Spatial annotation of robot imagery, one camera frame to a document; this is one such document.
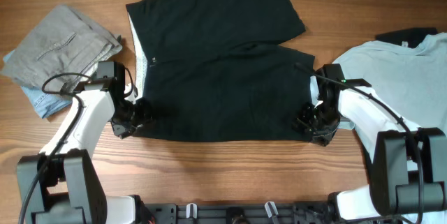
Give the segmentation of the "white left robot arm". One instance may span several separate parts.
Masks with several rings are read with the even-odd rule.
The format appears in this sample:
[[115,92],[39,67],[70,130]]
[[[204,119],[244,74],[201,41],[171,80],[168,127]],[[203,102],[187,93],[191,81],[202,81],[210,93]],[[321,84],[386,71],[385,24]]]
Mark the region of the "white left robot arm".
[[22,207],[19,223],[149,223],[156,217],[137,195],[107,197],[91,161],[106,124],[128,137],[140,115],[127,98],[130,72],[116,61],[101,61],[95,77],[85,75],[74,91],[70,111],[54,137],[17,164]]

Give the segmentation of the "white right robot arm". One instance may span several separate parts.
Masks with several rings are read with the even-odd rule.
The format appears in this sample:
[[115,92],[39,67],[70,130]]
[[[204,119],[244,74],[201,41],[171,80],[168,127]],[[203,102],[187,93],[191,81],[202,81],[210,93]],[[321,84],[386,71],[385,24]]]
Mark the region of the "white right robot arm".
[[406,120],[383,102],[364,79],[345,79],[338,64],[312,70],[316,103],[307,103],[293,127],[311,142],[327,145],[343,120],[355,124],[369,183],[333,193],[328,212],[335,223],[396,221],[423,223],[446,218],[446,134]]

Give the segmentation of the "black shorts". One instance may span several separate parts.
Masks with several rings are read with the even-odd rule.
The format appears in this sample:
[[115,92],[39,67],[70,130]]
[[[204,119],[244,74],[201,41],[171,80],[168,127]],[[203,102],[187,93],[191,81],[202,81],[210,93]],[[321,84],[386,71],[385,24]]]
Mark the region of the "black shorts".
[[142,0],[126,7],[147,59],[152,121],[138,137],[183,142],[299,140],[314,57],[290,0]]

